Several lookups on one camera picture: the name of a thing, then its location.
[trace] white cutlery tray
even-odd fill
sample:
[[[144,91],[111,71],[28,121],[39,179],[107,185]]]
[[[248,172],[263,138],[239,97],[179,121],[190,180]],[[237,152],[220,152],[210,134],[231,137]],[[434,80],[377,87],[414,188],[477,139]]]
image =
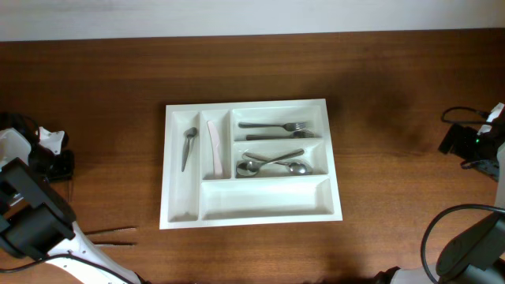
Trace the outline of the white cutlery tray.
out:
[[[214,178],[207,121],[219,132],[223,178]],[[282,128],[241,129],[238,122],[307,122],[314,138],[246,141],[247,134],[282,135]],[[184,132],[196,127],[185,171],[181,171]],[[294,158],[312,175],[293,176],[266,165],[255,177],[238,177],[244,152],[269,158],[303,148]],[[324,99],[166,106],[165,154],[160,229],[282,222],[342,221],[339,188]]]

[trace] black cable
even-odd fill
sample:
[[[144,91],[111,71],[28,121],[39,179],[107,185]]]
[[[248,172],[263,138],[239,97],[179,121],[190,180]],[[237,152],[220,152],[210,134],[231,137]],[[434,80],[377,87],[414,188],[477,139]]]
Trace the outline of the black cable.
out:
[[[103,267],[103,266],[101,266],[99,264],[93,263],[93,262],[88,261],[88,260],[81,259],[78,256],[73,256],[73,255],[67,254],[67,253],[58,254],[58,255],[54,255],[54,256],[49,256],[49,257],[47,257],[45,259],[37,260],[37,261],[34,261],[32,263],[29,263],[29,264],[26,264],[26,265],[23,265],[23,266],[20,266],[20,267],[15,267],[15,268],[10,268],[10,269],[0,269],[0,273],[15,273],[15,272],[19,272],[19,271],[24,271],[24,270],[27,270],[29,268],[35,267],[35,266],[37,266],[39,264],[46,263],[49,260],[55,260],[55,259],[58,259],[58,258],[68,258],[68,259],[71,259],[71,260],[79,261],[81,263],[87,264],[87,265],[92,266],[94,268],[98,268],[101,271],[105,271],[106,273],[108,273],[110,275],[113,275],[114,277],[120,279],[125,284],[135,284],[135,283],[129,281],[128,279],[124,278],[123,276],[119,275],[117,272],[114,272],[114,271],[112,271],[111,269],[109,269],[107,267]]]
[[[494,207],[489,205],[482,204],[462,204],[454,207],[450,207],[442,212],[440,212],[428,225],[426,228],[425,235],[423,236],[423,240],[421,241],[421,262],[423,264],[423,268],[425,269],[425,273],[428,278],[434,283],[439,284],[435,277],[433,277],[432,272],[428,268],[428,263],[426,262],[426,243],[428,242],[429,234],[432,232],[433,227],[441,220],[445,215],[450,214],[454,211],[465,210],[465,209],[477,209],[477,210],[485,210],[495,213],[500,213],[505,215],[505,209],[500,207]]]
[[[451,124],[475,124],[475,125],[490,125],[490,126],[496,126],[497,125],[496,123],[487,122],[487,121],[452,121],[452,120],[446,119],[445,116],[448,113],[450,113],[451,111],[453,111],[453,110],[468,110],[470,112],[478,114],[483,119],[488,119],[488,116],[490,115],[489,112],[485,112],[485,111],[482,111],[482,110],[476,110],[476,109],[471,108],[471,107],[467,107],[467,106],[454,106],[454,107],[446,109],[442,113],[442,117],[440,118],[442,120],[442,122],[451,123]]]

